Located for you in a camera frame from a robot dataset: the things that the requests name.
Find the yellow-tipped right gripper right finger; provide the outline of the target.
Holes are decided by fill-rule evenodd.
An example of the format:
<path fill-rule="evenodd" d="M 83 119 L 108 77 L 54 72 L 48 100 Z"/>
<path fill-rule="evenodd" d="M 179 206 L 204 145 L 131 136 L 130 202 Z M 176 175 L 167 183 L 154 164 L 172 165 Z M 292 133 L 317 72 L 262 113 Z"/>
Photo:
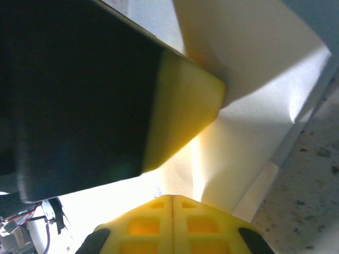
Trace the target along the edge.
<path fill-rule="evenodd" d="M 174 254 L 274 254 L 250 223 L 193 199 L 173 196 Z"/>

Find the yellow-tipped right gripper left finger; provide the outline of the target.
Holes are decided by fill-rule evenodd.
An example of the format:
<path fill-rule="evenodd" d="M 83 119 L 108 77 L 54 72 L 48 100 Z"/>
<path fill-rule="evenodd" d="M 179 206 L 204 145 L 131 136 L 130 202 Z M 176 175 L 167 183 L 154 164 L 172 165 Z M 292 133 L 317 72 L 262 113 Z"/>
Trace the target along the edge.
<path fill-rule="evenodd" d="M 173 254 L 173 196 L 98 225 L 75 254 Z"/>

